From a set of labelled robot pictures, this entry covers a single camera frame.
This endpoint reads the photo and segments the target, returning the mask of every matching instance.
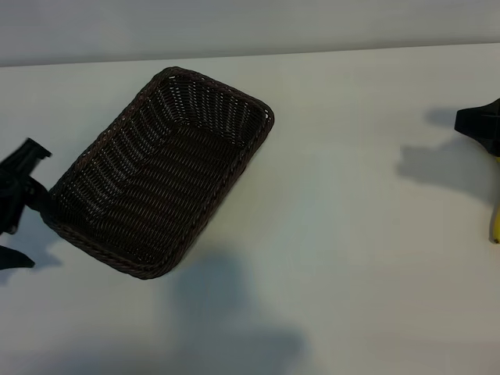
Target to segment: rectangular basket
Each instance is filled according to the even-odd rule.
[[[182,260],[273,122],[261,101],[167,68],[50,190],[44,221],[116,270],[159,277]]]

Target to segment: black clamp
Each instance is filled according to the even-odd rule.
[[[481,143],[493,156],[500,157],[500,99],[484,107],[459,110],[455,130]]]
[[[7,159],[0,162],[0,234],[15,234],[24,206],[38,212],[50,202],[47,189],[30,177],[37,164],[52,154],[32,139],[27,139]],[[34,266],[24,254],[0,246],[0,270]]]

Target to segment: yellow object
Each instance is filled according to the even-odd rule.
[[[497,207],[496,210],[495,221],[493,222],[493,242],[500,244],[500,207]]]

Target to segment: white tabletop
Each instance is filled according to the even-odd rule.
[[[500,371],[500,172],[453,130],[500,96],[500,45],[0,69],[0,158],[52,186],[161,69],[262,99],[276,124],[187,259],[136,280],[26,211],[3,244],[0,373]]]

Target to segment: brown wicker basket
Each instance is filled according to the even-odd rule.
[[[116,270],[161,276],[182,260],[273,122],[255,98],[165,69],[50,190],[44,221]]]

